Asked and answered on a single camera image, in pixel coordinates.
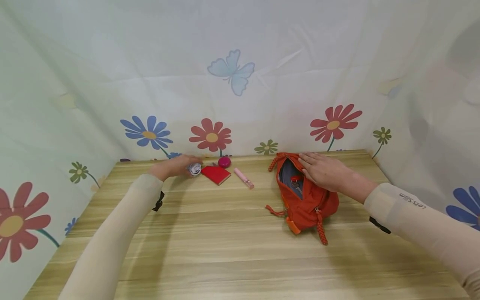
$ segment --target red notebook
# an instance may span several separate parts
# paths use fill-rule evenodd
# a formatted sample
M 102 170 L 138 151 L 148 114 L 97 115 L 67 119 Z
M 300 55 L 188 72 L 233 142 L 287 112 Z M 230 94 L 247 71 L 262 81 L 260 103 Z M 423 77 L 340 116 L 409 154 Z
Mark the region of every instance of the red notebook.
M 201 172 L 217 185 L 222 184 L 232 175 L 230 172 L 219 166 L 206 166 Z

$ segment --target arm sleeve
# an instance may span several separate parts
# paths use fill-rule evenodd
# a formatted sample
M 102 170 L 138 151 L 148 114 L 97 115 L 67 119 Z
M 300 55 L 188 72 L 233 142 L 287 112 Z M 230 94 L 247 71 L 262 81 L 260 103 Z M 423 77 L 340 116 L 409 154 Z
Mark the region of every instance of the arm sleeve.
M 143 174 L 93 235 L 60 300 L 113 299 L 120 267 L 137 228 L 155 206 L 163 182 Z
M 440 260 L 472 299 L 480 299 L 480 232 L 389 183 L 373 190 L 364 208 L 392 233 Z

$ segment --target black strap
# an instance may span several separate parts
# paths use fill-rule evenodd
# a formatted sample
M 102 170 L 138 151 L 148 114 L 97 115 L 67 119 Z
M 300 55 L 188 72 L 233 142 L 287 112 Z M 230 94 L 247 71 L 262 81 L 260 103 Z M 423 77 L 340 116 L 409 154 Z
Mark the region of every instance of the black strap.
M 372 222 L 375 226 L 380 228 L 381 231 L 383 231 L 385 233 L 388 233 L 388 234 L 392 233 L 387 227 L 384 227 L 384 226 L 380 225 L 380 223 L 378 223 L 377 220 L 375 220 L 372 217 L 370 217 L 370 222 Z
M 163 205 L 163 202 L 162 202 L 163 197 L 165 197 L 165 193 L 163 193 L 163 192 L 161 191 L 161 192 L 160 192 L 160 198 L 158 199 L 158 201 L 157 201 L 156 204 L 155 204 L 155 207 L 154 207 L 152 210 L 154 210 L 154 211 L 157 212 L 157 211 L 162 207 L 162 205 Z

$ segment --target wooden tabletop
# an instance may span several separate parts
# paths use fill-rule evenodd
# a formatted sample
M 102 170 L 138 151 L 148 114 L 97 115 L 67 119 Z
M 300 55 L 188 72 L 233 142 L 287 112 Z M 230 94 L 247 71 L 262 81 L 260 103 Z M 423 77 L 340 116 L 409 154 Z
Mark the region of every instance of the wooden tabletop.
M 364 151 L 328 155 L 388 181 Z M 343 195 L 325 221 L 328 246 L 314 230 L 295 236 L 264 208 L 283 209 L 274 172 L 267 171 L 273 156 L 231 159 L 230 169 L 238 167 L 255 188 L 233 173 L 221 186 L 203 175 L 167 180 L 164 205 L 133 238 L 116 299 L 468 299 L 437 261 L 380 231 L 362 205 Z M 25 299 L 58 297 L 90 238 L 153 163 L 114 167 Z

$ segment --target white curtain backdrop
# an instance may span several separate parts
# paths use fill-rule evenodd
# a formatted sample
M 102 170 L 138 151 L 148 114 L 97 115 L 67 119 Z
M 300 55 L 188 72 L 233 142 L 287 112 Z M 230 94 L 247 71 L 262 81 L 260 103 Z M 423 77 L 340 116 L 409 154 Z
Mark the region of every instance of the white curtain backdrop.
M 474 0 L 0 0 L 0 298 L 119 160 L 365 148 L 480 230 L 479 20 Z

